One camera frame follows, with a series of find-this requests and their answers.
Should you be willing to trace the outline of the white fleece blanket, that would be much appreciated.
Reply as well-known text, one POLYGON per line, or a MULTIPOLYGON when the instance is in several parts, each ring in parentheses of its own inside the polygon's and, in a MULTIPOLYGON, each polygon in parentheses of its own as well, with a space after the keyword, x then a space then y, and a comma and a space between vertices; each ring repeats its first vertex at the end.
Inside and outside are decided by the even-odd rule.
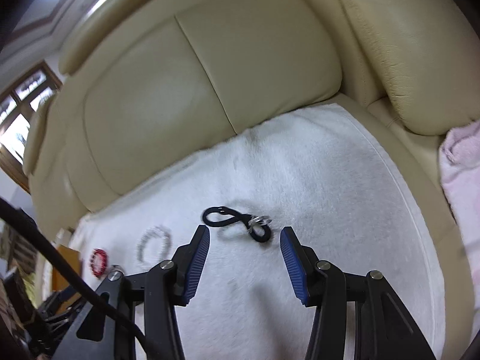
POLYGON ((259 244, 241 224, 211 231, 198 291, 176 311, 188 359, 304 357, 315 311, 292 289, 286 226, 344 272, 382 272, 442 353, 444 281, 425 220, 388 154, 340 106, 293 111, 192 154, 86 215, 70 244, 144 272, 186 244, 211 206, 270 217, 272 239, 259 244))

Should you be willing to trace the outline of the pink towel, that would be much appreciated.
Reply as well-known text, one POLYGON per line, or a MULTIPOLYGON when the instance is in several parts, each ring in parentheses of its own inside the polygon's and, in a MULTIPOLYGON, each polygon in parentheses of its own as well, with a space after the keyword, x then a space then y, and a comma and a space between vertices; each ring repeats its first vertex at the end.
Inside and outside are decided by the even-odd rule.
POLYGON ((454 127, 439 149, 440 181, 479 284, 479 121, 454 127))

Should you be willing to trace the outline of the wooden glass door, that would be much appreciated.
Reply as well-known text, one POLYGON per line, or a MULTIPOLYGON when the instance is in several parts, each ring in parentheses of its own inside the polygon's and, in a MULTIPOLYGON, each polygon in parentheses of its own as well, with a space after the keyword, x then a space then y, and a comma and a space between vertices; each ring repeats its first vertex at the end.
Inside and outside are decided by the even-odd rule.
POLYGON ((1 170, 25 192, 24 150, 32 116, 42 102, 62 86, 61 80, 44 61, 1 92, 1 170))

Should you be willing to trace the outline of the beige leather sofa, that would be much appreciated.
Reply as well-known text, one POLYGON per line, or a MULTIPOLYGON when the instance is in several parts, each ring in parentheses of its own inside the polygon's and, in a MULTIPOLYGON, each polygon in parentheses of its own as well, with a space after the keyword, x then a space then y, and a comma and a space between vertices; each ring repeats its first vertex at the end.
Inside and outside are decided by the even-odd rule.
POLYGON ((454 0, 106 0, 67 39, 24 153, 37 224, 74 228, 155 173, 274 116, 345 107, 457 231, 437 149, 479 117, 479 37, 454 0))

